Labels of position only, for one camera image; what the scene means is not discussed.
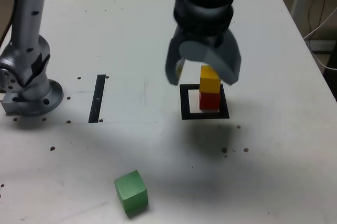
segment cable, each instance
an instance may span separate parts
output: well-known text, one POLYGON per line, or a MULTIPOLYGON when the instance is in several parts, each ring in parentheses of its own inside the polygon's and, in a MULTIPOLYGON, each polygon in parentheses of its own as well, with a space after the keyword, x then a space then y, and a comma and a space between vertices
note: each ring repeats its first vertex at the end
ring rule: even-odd
MULTIPOLYGON (((322 5, 322 9, 321 9, 321 15, 320 15, 320 19, 319 19, 319 21, 318 21, 317 27, 320 26, 320 24, 321 24, 321 20, 322 20, 324 8, 325 8, 325 0, 323 0, 323 5, 322 5)), ((307 40, 307 43, 309 42, 309 48, 310 48, 310 49, 311 49, 310 41, 311 41, 311 39, 312 39, 312 37, 313 37, 314 35, 315 35, 315 32, 312 32, 312 34, 310 35, 310 37, 309 37, 308 40, 307 40)))
POLYGON ((318 59, 317 55, 315 55, 315 54, 314 54, 313 52, 311 52, 311 51, 310 51, 310 53, 311 53, 312 57, 314 57, 315 61, 317 61, 319 64, 321 64, 324 68, 326 68, 326 69, 328 69, 328 70, 334 70, 334 71, 337 71, 337 69, 334 69, 334 68, 332 68, 332 67, 327 67, 327 66, 325 66, 325 65, 320 61, 320 59, 318 59))
POLYGON ((337 11, 337 7, 332 11, 332 13, 326 18, 326 20, 320 24, 320 26, 318 26, 315 30, 313 30, 311 33, 309 33, 306 37, 304 37, 303 39, 305 40, 306 38, 308 38, 312 33, 316 32, 322 25, 325 24, 326 21, 328 21, 328 19, 337 11))
POLYGON ((311 5, 309 7, 308 10, 308 24, 309 24, 309 32, 311 33, 311 23, 310 23, 310 12, 311 12, 311 8, 314 5, 315 0, 312 0, 311 5))

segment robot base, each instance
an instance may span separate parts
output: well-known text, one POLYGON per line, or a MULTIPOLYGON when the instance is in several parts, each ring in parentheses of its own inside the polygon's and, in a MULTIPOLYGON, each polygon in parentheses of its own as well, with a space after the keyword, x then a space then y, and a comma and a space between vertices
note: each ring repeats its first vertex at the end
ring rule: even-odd
POLYGON ((63 99, 63 90, 59 83, 49 80, 51 90, 43 98, 35 101, 20 100, 17 93, 7 92, 2 106, 7 115, 39 116, 55 109, 63 99))

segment yellow block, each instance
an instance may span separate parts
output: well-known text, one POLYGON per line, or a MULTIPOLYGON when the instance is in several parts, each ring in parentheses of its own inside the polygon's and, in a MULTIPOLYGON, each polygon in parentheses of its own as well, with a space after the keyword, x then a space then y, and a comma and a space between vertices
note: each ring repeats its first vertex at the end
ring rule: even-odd
POLYGON ((211 68, 211 66, 208 66, 208 65, 201 66, 199 92, 203 92, 203 93, 219 93, 220 92, 219 76, 211 68))

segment white cable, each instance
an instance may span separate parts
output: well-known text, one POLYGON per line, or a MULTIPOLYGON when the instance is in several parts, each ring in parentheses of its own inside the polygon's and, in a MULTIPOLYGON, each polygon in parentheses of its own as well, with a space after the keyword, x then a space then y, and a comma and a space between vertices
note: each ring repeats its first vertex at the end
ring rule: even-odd
POLYGON ((313 52, 311 52, 311 51, 310 51, 310 53, 311 53, 311 55, 314 57, 315 61, 318 61, 318 63, 321 64, 323 67, 325 67, 325 68, 328 69, 328 70, 334 70, 334 71, 337 71, 337 69, 334 69, 334 68, 332 68, 332 67, 327 67, 327 66, 325 66, 325 65, 320 61, 320 59, 318 59, 317 55, 315 55, 315 54, 314 54, 313 52))
POLYGON ((328 19, 335 13, 335 11, 337 11, 337 7, 333 10, 333 12, 326 18, 326 20, 319 25, 319 27, 317 27, 315 30, 313 30, 311 33, 309 33, 306 37, 304 37, 303 39, 305 40, 306 38, 308 38, 311 34, 313 34, 314 32, 316 32, 322 25, 325 24, 326 21, 328 21, 328 19))

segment green block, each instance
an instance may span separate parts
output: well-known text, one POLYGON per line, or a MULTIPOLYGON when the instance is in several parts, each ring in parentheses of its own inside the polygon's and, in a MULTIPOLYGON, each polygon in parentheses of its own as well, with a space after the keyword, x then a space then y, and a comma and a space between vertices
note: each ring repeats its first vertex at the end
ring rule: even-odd
POLYGON ((114 183, 126 215, 133 215, 147 207, 147 189, 138 171, 117 178, 114 183))

